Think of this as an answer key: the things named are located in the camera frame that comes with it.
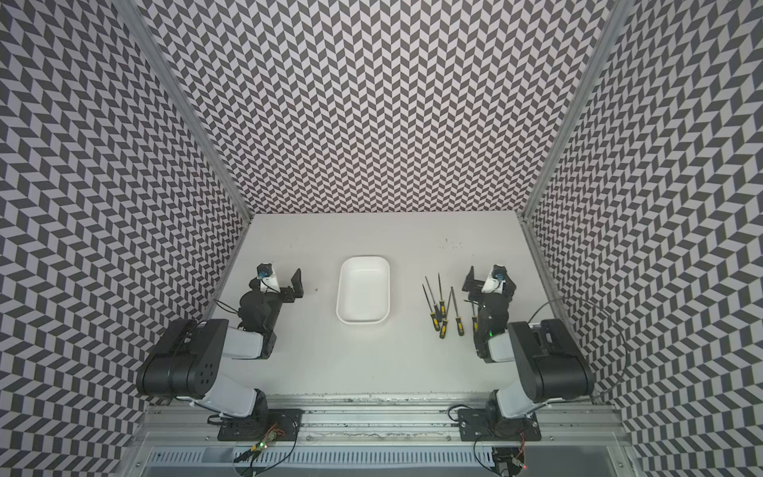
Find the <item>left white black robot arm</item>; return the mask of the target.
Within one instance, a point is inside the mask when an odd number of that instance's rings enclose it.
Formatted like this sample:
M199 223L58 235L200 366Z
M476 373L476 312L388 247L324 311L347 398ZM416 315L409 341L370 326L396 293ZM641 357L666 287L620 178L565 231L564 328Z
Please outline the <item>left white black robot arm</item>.
M226 375L221 365L226 359L268 359L282 306L303 296L301 270L294 272L288 286L280 287L272 265L260 264L234 312L240 324L232 327L226 319L172 321L138 369L138 393L186 401L224 419L265 423L269 414L265 393Z

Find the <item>yellow black handled file three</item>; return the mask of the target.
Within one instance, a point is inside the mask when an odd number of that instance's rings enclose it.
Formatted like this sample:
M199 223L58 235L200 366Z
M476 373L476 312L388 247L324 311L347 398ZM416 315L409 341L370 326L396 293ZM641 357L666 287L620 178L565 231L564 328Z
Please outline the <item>yellow black handled file three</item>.
M439 338L445 339L447 333L447 308L442 292L441 277L438 273L438 290L439 290L439 312L440 312L440 331Z

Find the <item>yellow black handled file two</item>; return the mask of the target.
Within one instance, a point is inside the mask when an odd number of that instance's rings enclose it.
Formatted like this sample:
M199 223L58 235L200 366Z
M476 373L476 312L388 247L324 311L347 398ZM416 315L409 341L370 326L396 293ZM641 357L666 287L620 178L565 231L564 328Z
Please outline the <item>yellow black handled file two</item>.
M436 298L434 296L434 293L433 293L431 284L429 282L429 279L427 277L425 277L424 280L425 280L425 289L428 292L429 301L431 302L432 313L434 314L434 317L437 320L440 320L441 319L441 308L439 306L439 302L436 300Z

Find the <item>white plastic storage box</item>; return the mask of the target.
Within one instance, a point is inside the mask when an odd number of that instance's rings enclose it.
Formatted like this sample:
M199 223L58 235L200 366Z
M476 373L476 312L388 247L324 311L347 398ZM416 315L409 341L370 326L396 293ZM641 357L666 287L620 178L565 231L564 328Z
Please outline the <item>white plastic storage box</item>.
M383 323L391 312L391 266L382 256L353 256L341 266L336 314L347 325Z

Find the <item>yellow black handled file four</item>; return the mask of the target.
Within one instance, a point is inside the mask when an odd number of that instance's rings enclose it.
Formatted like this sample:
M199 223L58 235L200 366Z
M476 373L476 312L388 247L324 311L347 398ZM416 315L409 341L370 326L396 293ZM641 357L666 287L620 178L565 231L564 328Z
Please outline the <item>yellow black handled file four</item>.
M450 298L451 298L451 302L452 302L452 308L453 308L453 311L454 311L454 316L455 316L455 322L456 322L456 328L457 328L458 336L464 337L465 336L465 330L464 330L464 326L463 326L462 316L461 316L461 314L459 312L459 309L458 309L458 300L456 298L455 289L454 289L453 286L451 286L451 288L450 288Z

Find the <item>yellow black handled file one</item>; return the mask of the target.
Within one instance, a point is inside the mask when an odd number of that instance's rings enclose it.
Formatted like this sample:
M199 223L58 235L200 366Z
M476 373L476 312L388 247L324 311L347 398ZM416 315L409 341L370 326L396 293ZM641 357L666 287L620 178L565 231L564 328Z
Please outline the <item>yellow black handled file one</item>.
M426 286L425 286L424 284L421 286L421 288L422 288L422 292L423 292L423 294L424 294L424 299L425 299L425 301L426 301L427 307L428 307L428 309L429 309L429 316L430 316L430 321L432 322L432 325L433 325L433 328L434 328L434 330L435 330L436 332L439 332L439 331L440 331L440 323L439 323L439 319L438 319L438 317L437 317L437 314L436 314L436 312L435 312L435 309L433 308L433 305L432 305L432 303L431 303L431 302L430 302L430 300L429 300L429 296L428 296L428 294L427 294L427 288L426 288Z

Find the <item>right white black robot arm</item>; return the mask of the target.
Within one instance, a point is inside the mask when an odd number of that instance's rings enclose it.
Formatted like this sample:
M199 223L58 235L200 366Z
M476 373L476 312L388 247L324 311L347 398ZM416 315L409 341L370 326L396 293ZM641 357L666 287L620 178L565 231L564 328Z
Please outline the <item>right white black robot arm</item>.
M592 369L562 320L510 319L517 286L504 266L494 266L485 279L471 268L462 291L476 311L472 330L477 356L517 371L514 383L491 393L486 408L492 419L520 419L549 403L593 395Z

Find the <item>yellow black handled file five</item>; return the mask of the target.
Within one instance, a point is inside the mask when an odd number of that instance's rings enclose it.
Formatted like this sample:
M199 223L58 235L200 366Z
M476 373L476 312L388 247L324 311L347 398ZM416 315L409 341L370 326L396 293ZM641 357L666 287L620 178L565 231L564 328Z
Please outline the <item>yellow black handled file five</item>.
M479 318L478 318L478 306L474 301L471 301L471 309L472 309L472 330L473 333L476 335L476 333L479 330Z

